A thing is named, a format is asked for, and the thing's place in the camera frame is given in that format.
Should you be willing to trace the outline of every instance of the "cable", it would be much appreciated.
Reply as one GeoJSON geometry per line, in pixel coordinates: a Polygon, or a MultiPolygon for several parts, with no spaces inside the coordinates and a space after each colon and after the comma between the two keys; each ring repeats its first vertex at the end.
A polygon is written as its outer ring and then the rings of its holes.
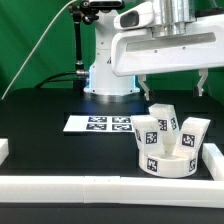
{"type": "Polygon", "coordinates": [[[212,4],[212,6],[213,6],[214,8],[218,8],[218,5],[217,5],[216,0],[210,0],[210,3],[212,4]]]}
{"type": "Polygon", "coordinates": [[[76,72],[63,72],[63,73],[59,73],[57,75],[52,75],[52,76],[46,78],[45,80],[43,80],[42,82],[40,82],[39,84],[37,84],[35,86],[35,88],[39,89],[46,82],[50,82],[52,79],[59,78],[59,77],[63,77],[63,76],[67,76],[67,75],[76,75],[76,72]]]}
{"type": "Polygon", "coordinates": [[[11,86],[13,85],[13,83],[16,81],[16,79],[19,77],[19,75],[21,74],[21,72],[23,71],[24,67],[26,66],[26,64],[28,63],[28,61],[30,60],[30,58],[33,56],[34,52],[36,51],[36,49],[38,48],[38,46],[40,45],[40,43],[42,42],[42,40],[44,39],[45,35],[48,33],[48,31],[50,30],[51,26],[54,24],[54,22],[56,21],[56,19],[61,15],[61,13],[73,2],[76,2],[77,0],[72,0],[70,2],[68,2],[57,14],[56,16],[53,18],[53,20],[50,22],[50,24],[48,25],[48,27],[46,28],[46,30],[44,31],[44,33],[42,34],[42,36],[40,37],[40,39],[38,40],[38,42],[36,43],[36,45],[34,46],[33,50],[30,52],[30,54],[28,55],[28,57],[26,58],[26,60],[24,61],[24,63],[22,64],[22,66],[20,67],[19,71],[16,73],[16,75],[14,76],[14,78],[12,79],[12,81],[10,82],[10,84],[8,85],[6,91],[4,92],[3,96],[2,96],[2,100],[5,98],[5,96],[7,95],[7,93],[9,92],[11,86]]]}
{"type": "Polygon", "coordinates": [[[40,85],[43,86],[44,84],[47,84],[47,83],[53,83],[53,82],[73,82],[75,79],[58,79],[58,80],[48,80],[48,81],[43,81],[40,85]]]}

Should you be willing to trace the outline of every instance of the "robot camera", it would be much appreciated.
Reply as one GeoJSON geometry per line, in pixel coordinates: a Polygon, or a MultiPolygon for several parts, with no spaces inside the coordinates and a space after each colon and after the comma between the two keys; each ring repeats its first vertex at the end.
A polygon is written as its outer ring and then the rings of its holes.
{"type": "Polygon", "coordinates": [[[119,9],[124,7],[122,0],[89,0],[89,5],[95,8],[119,9]]]}

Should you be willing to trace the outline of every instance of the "metal bracket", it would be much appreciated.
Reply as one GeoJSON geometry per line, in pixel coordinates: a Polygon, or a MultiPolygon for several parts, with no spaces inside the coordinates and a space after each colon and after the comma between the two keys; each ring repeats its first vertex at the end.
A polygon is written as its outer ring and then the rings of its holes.
{"type": "Polygon", "coordinates": [[[146,84],[146,75],[139,75],[138,83],[142,87],[142,89],[145,91],[146,100],[149,101],[150,100],[150,95],[149,95],[150,89],[146,84]]]}
{"type": "Polygon", "coordinates": [[[198,70],[199,76],[201,76],[201,79],[199,80],[197,86],[194,88],[194,95],[195,96],[202,96],[203,94],[203,85],[208,77],[208,69],[199,69],[198,70]]]}

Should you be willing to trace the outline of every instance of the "black-and-white marker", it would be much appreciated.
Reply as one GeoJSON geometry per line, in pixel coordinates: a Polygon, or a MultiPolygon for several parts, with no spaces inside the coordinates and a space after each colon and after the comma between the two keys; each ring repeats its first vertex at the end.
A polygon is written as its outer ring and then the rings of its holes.
{"type": "Polygon", "coordinates": [[[167,131],[167,120],[158,119],[160,131],[167,131]]]}
{"type": "Polygon", "coordinates": [[[175,130],[177,128],[177,122],[174,117],[171,119],[171,125],[172,125],[173,130],[175,130]]]}
{"type": "Polygon", "coordinates": [[[189,172],[192,172],[196,169],[196,159],[190,161],[190,169],[189,172]]]}
{"type": "Polygon", "coordinates": [[[86,130],[104,131],[107,129],[106,124],[87,124],[86,130]]]}
{"type": "Polygon", "coordinates": [[[139,130],[136,129],[135,133],[136,133],[136,138],[141,142],[142,140],[141,140],[141,135],[140,135],[139,130]]]}
{"type": "Polygon", "coordinates": [[[183,134],[182,145],[194,148],[195,145],[195,135],[183,134]]]}
{"type": "Polygon", "coordinates": [[[130,124],[112,124],[113,131],[132,131],[130,124]]]}
{"type": "Polygon", "coordinates": [[[157,143],[157,132],[146,132],[145,134],[145,143],[146,144],[155,144],[157,143]]]}
{"type": "Polygon", "coordinates": [[[148,158],[147,169],[157,173],[158,172],[158,161],[148,158]]]}
{"type": "Polygon", "coordinates": [[[106,123],[107,117],[89,117],[88,122],[106,123]]]}
{"type": "Polygon", "coordinates": [[[112,117],[113,123],[131,123],[130,117],[112,117]]]}

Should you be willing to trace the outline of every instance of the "black cable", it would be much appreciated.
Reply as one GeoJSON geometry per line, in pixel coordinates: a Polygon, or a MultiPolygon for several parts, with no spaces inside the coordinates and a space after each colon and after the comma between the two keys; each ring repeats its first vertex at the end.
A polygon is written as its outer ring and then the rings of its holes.
{"type": "Polygon", "coordinates": [[[46,78],[45,80],[43,80],[42,82],[40,82],[39,84],[37,84],[35,86],[35,88],[39,89],[46,82],[51,81],[52,79],[60,78],[60,77],[67,76],[67,75],[76,75],[76,72],[63,72],[63,73],[59,73],[59,74],[56,74],[56,75],[52,75],[52,76],[46,78]]]}
{"type": "Polygon", "coordinates": [[[53,82],[73,82],[75,79],[58,79],[58,80],[48,80],[48,81],[43,81],[40,85],[40,87],[38,88],[41,88],[44,84],[46,83],[53,83],[53,82]]]}
{"type": "Polygon", "coordinates": [[[216,0],[210,0],[210,3],[213,6],[213,8],[218,8],[218,4],[217,4],[216,0]]]}
{"type": "Polygon", "coordinates": [[[76,69],[84,69],[84,65],[82,63],[82,41],[81,41],[81,29],[80,23],[74,23],[75,28],[75,43],[76,43],[76,69]]]}

